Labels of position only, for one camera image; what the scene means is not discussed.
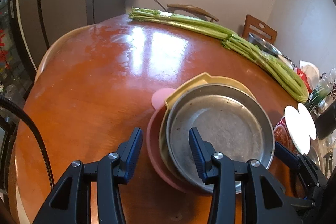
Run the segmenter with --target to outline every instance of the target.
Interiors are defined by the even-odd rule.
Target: white paper
[[[311,90],[315,89],[320,81],[319,69],[312,63],[300,60],[300,69],[307,75]]]

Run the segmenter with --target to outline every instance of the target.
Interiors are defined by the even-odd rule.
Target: wooden table
[[[257,65],[201,34],[131,22],[123,15],[70,38],[47,65],[24,108],[41,132],[55,181],[73,160],[99,160],[127,140],[134,127],[146,130],[154,112],[153,92],[177,88],[205,71],[242,82],[273,125],[287,105],[296,105]],[[15,160],[21,199],[32,221],[50,188],[36,140],[22,123]],[[288,169],[277,159],[271,169],[289,189]],[[134,178],[120,192],[128,224],[207,223],[211,198],[171,188],[155,173],[145,146]],[[92,223],[97,223],[95,185],[91,193]],[[241,223],[239,204],[236,223]]]

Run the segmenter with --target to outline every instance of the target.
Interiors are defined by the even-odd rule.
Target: metal bowl
[[[183,177],[208,193],[198,177],[190,151],[189,129],[197,127],[204,141],[232,160],[258,159],[269,168],[274,153],[273,127],[262,107],[237,88],[220,84],[195,87],[182,95],[167,119],[169,154]],[[236,193],[241,183],[236,182]]]
[[[317,151],[313,146],[310,147],[309,153],[307,155],[315,164],[316,166],[321,169],[320,158],[317,154]]]
[[[261,37],[257,36],[254,33],[249,32],[249,42],[253,45],[256,45],[264,52],[267,52],[273,56],[282,55],[282,53],[274,47],[271,43],[267,42],[266,40],[262,39]]]

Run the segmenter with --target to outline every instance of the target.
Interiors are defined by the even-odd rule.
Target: chair backrest
[[[196,7],[196,6],[185,5],[185,4],[167,4],[167,7],[170,8],[170,11],[172,13],[174,13],[175,10],[181,10],[181,11],[191,13],[193,15],[201,15],[201,16],[209,17],[210,22],[213,22],[213,21],[218,22],[219,21],[219,19],[217,17],[211,15],[207,11],[205,11],[205,10],[199,8],[199,7]]]
[[[271,44],[274,44],[278,34],[275,30],[273,30],[261,20],[251,15],[247,15],[242,37],[248,39],[249,32],[256,34]]]

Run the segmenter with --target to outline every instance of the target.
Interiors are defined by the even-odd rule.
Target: metal screw
[[[114,159],[116,159],[116,158],[118,158],[118,154],[117,153],[110,153],[109,154],[109,159],[112,159],[112,160],[114,160]]]
[[[259,167],[260,162],[258,160],[251,160],[251,165],[254,166],[254,167]]]
[[[81,165],[81,162],[80,160],[74,160],[72,163],[71,163],[71,166],[72,167],[78,167]]]
[[[219,159],[223,158],[223,154],[221,152],[216,152],[216,153],[213,154],[213,157],[215,159],[219,160]]]

